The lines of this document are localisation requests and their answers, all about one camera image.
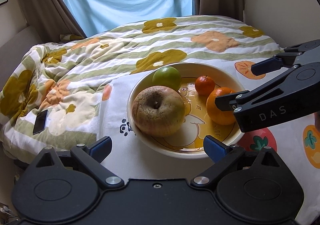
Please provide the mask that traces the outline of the large orange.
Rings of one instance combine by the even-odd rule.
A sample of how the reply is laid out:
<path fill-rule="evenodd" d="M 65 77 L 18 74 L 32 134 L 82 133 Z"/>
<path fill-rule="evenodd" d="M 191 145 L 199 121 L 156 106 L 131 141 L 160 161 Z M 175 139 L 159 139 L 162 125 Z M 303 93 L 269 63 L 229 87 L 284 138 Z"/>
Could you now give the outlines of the large orange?
<path fill-rule="evenodd" d="M 228 95 L 235 91 L 228 87 L 220 87 L 214 89 L 208 96 L 206 101 L 206 110 L 210 119 L 219 125 L 231 125 L 236 119 L 232 111 L 221 111 L 215 104 L 216 98 L 219 96 Z"/>

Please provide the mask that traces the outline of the small mandarin orange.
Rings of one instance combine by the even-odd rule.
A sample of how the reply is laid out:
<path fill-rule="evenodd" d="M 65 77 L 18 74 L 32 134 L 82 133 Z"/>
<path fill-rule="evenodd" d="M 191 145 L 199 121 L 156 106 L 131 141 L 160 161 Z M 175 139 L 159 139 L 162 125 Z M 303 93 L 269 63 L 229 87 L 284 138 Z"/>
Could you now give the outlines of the small mandarin orange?
<path fill-rule="evenodd" d="M 196 79 L 195 89 L 200 96 L 209 96 L 215 89 L 215 81 L 207 75 L 202 75 Z"/>

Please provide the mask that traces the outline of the large brownish wrinkled apple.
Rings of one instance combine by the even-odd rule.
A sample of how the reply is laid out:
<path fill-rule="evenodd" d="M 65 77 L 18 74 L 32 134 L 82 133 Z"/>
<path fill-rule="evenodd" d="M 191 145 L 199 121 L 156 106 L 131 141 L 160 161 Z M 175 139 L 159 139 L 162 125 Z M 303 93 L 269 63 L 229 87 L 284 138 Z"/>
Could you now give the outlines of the large brownish wrinkled apple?
<path fill-rule="evenodd" d="M 168 137 L 184 122 L 182 97 L 172 88 L 152 86 L 139 92 L 133 101 L 131 114 L 135 125 L 152 137 Z"/>

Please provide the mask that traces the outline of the small green apple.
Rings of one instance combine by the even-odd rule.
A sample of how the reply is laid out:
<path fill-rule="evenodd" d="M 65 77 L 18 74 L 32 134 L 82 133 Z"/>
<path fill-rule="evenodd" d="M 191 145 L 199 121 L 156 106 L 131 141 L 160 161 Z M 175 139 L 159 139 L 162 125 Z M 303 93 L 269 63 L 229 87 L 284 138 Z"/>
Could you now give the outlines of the small green apple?
<path fill-rule="evenodd" d="M 152 85 L 166 86 L 178 91 L 181 86 L 181 74 L 172 66 L 161 67 L 153 74 Z"/>

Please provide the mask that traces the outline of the cream duck print bowl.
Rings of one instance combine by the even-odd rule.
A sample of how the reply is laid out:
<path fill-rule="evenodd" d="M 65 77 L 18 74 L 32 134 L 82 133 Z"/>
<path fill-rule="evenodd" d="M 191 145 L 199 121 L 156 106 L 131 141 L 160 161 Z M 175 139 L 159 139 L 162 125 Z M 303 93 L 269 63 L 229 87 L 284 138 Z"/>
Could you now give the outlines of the cream duck print bowl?
<path fill-rule="evenodd" d="M 236 77 L 217 67 L 195 62 L 171 64 L 182 77 L 179 93 L 185 102 L 185 119 L 181 128 L 172 136 L 154 138 L 146 135 L 133 122 L 131 108 L 134 99 L 139 92 L 152 85 L 152 77 L 155 71 L 146 72 L 146 75 L 136 83 L 127 101 L 127 118 L 131 128 L 137 137 L 149 148 L 170 157 L 181 159 L 202 159 L 207 155 L 203 149 L 203 141 L 206 135 L 211 135 L 226 145 L 236 144 L 243 133 L 239 126 L 219 125 L 213 122 L 207 115 L 205 97 L 200 97 L 195 90 L 195 81 L 199 76 L 211 77 L 218 87 L 228 87 L 236 92 L 244 89 Z"/>

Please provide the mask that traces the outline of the white fruit print cloth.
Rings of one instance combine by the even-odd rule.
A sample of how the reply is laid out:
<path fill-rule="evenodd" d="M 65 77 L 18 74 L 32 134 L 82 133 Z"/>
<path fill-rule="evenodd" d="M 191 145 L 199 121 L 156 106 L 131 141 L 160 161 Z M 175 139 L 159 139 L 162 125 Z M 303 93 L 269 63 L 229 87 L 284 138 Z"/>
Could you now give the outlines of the white fruit print cloth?
<path fill-rule="evenodd" d="M 127 101 L 145 73 L 111 75 L 103 79 L 99 136 L 112 139 L 111 154 L 103 165 L 122 179 L 191 179 L 212 165 L 203 153 L 202 143 L 211 135 L 224 143 L 257 151 L 270 146 L 279 153 L 304 191 L 304 203 L 297 216 L 300 224 L 319 218 L 319 119 L 309 115 L 291 122 L 241 134 L 236 124 L 219 125 L 207 115 L 206 99 L 194 88 L 197 77 L 211 74 L 212 68 L 201 65 L 199 71 L 187 66 L 180 93 L 185 100 L 185 121 L 173 136 L 142 142 L 127 116 Z"/>

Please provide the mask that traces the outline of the black smartphone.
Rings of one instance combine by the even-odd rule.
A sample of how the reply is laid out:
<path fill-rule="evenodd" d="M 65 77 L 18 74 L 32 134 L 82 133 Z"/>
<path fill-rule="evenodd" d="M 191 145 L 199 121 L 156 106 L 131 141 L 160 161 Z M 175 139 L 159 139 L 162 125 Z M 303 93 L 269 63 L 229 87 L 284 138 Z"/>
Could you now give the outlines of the black smartphone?
<path fill-rule="evenodd" d="M 44 110 L 37 114 L 34 128 L 33 128 L 33 135 L 41 133 L 46 128 L 46 121 L 48 116 L 48 110 Z"/>

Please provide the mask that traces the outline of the floral striped quilt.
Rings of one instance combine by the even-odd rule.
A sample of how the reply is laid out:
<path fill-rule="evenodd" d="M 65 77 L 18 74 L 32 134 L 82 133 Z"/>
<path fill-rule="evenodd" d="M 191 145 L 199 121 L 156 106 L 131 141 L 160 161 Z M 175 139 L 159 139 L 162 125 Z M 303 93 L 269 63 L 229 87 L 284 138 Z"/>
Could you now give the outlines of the floral striped quilt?
<path fill-rule="evenodd" d="M 24 163 L 45 146 L 69 150 L 99 138 L 105 77 L 199 62 L 227 71 L 250 90 L 269 79 L 251 75 L 250 64 L 281 52 L 261 30 L 225 16 L 162 18 L 60 39 L 29 49 L 1 90 L 1 143 L 7 156 Z M 46 128 L 33 135 L 44 110 Z"/>

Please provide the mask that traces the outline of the grey bed headboard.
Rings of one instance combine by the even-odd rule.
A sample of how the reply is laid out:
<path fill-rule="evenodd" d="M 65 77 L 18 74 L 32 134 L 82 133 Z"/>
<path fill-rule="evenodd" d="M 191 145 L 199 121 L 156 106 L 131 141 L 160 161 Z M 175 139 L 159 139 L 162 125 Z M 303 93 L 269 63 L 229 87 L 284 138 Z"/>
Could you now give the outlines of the grey bed headboard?
<path fill-rule="evenodd" d="M 5 83 L 21 62 L 25 53 L 34 45 L 42 42 L 39 34 L 33 26 L 28 26 L 20 31 L 3 46 L 1 46 L 0 59 L 0 87 Z"/>

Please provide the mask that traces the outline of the brown left curtain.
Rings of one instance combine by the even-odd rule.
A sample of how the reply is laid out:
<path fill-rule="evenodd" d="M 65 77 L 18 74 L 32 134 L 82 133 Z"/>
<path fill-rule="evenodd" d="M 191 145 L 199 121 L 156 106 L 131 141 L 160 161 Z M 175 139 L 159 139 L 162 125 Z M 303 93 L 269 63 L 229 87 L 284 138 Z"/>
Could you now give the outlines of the brown left curtain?
<path fill-rule="evenodd" d="M 18 0 L 27 23 L 44 42 L 59 42 L 61 34 L 86 35 L 63 0 Z"/>

